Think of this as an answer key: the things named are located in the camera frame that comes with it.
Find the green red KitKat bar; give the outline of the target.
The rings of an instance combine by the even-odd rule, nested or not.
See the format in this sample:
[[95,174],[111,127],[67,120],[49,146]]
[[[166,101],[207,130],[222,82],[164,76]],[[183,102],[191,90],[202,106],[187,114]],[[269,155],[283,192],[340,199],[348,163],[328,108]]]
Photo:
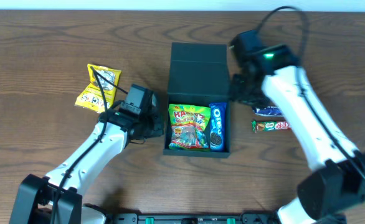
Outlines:
[[291,126],[286,121],[252,121],[253,132],[290,130]]

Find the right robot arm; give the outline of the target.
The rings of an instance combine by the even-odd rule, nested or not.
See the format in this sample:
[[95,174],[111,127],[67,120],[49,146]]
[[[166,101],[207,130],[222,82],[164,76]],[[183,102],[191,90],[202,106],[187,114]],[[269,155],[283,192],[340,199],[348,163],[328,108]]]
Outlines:
[[277,210],[280,223],[332,222],[336,213],[365,201],[365,152],[339,129],[286,45],[231,42],[241,69],[232,97],[250,106],[277,106],[299,141],[311,174],[296,197]]

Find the purple Dairy Milk bar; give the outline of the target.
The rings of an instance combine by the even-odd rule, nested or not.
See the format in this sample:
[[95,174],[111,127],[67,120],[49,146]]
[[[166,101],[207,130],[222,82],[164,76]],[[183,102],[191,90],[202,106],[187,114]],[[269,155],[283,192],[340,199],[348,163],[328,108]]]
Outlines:
[[282,111],[277,106],[267,106],[264,108],[253,107],[254,114],[267,117],[283,117]]

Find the Haribo gummy worms bag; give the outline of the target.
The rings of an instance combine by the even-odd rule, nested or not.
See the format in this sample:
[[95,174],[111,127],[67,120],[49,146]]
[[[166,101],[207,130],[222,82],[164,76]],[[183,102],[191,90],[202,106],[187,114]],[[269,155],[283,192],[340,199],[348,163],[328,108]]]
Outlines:
[[171,142],[174,150],[209,151],[204,131],[211,118],[211,109],[206,106],[170,104],[168,113],[171,122]]

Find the dark green hinged box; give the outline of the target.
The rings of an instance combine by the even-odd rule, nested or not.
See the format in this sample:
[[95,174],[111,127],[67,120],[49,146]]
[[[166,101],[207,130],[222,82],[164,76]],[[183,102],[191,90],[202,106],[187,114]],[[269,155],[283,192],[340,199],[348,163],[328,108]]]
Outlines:
[[218,159],[230,156],[229,84],[226,45],[172,43],[167,104],[209,106],[211,103],[226,103],[225,142],[221,152],[170,149],[172,130],[170,115],[167,115],[163,155]]

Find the blue Oreo cookie pack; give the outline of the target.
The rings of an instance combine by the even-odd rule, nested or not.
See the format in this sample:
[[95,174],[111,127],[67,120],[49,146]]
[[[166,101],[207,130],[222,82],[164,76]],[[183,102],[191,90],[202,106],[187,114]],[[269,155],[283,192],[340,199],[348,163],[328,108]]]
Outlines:
[[209,106],[211,109],[210,149],[212,151],[223,151],[227,103],[211,103]]

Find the yellow snack bag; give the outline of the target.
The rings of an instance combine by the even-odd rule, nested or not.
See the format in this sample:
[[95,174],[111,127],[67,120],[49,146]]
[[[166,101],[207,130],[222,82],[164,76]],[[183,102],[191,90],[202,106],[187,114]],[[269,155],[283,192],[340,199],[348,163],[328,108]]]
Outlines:
[[87,65],[87,69],[90,83],[78,95],[75,106],[102,113],[105,110],[105,106],[100,86],[104,92],[107,108],[109,109],[115,100],[116,86],[122,71],[90,63]]

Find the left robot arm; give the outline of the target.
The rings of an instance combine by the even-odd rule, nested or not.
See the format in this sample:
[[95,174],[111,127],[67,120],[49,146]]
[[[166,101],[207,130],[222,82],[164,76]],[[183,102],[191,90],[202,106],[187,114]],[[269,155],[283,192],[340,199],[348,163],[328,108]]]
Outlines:
[[162,136],[156,94],[129,92],[119,109],[102,113],[87,140],[45,177],[28,175],[20,184],[10,223],[111,223],[98,206],[83,204],[104,167],[135,140]]

